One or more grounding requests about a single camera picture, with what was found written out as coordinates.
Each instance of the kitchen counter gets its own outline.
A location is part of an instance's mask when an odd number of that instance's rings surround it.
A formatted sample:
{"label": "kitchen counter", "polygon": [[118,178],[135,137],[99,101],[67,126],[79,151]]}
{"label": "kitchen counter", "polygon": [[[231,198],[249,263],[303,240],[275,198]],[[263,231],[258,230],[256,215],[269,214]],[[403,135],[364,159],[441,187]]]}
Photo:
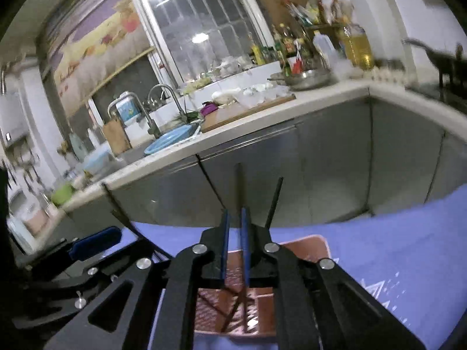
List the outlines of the kitchen counter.
{"label": "kitchen counter", "polygon": [[[201,133],[191,141],[144,157],[101,182],[107,183],[110,189],[117,189],[188,156],[232,139],[333,105],[369,96],[421,115],[467,142],[467,117],[465,115],[438,101],[405,91],[399,85],[376,83],[370,80],[347,80],[318,90],[295,94],[296,100],[255,113],[208,133]],[[99,184],[91,185],[77,192],[62,209],[65,213],[71,212],[102,195],[102,188]]]}

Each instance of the metal bolt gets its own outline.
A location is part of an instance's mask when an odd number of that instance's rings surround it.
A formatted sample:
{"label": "metal bolt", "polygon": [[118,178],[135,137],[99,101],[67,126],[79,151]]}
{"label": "metal bolt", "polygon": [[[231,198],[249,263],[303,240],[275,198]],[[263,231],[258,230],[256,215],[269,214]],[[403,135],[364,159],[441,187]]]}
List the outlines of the metal bolt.
{"label": "metal bolt", "polygon": [[329,258],[324,258],[319,261],[319,267],[323,270],[332,270],[334,268],[334,261]]}
{"label": "metal bolt", "polygon": [[191,249],[195,254],[204,254],[207,251],[205,244],[196,244]]}
{"label": "metal bolt", "polygon": [[87,301],[85,298],[81,297],[80,291],[77,291],[76,293],[78,294],[78,298],[75,300],[75,308],[83,309],[86,306]]}
{"label": "metal bolt", "polygon": [[88,270],[88,275],[94,275],[97,271],[99,271],[99,269],[97,267],[91,267]]}
{"label": "metal bolt", "polygon": [[264,249],[266,250],[266,252],[277,252],[279,251],[280,247],[275,242],[269,242],[268,244],[264,245]]}
{"label": "metal bolt", "polygon": [[136,267],[138,267],[140,270],[145,270],[149,266],[151,266],[152,262],[151,259],[149,258],[141,258],[136,262]]}

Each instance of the wooden cutting board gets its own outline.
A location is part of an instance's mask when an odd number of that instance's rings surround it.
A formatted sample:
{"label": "wooden cutting board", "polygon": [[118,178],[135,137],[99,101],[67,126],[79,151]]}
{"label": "wooden cutting board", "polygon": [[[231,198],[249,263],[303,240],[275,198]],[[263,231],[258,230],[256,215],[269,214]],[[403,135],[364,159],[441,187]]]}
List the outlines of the wooden cutting board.
{"label": "wooden cutting board", "polygon": [[233,102],[226,107],[219,108],[211,114],[208,114],[206,116],[206,120],[201,125],[201,131],[203,133],[209,132],[223,125],[239,120],[240,118],[244,118],[251,114],[292,100],[295,100],[295,95],[293,94],[286,97],[278,97],[272,101],[263,102],[262,104],[258,104],[252,108],[246,108],[238,102]]}
{"label": "wooden cutting board", "polygon": [[102,126],[102,133],[115,156],[120,155],[126,150],[131,149],[127,133],[120,120],[114,119]]}

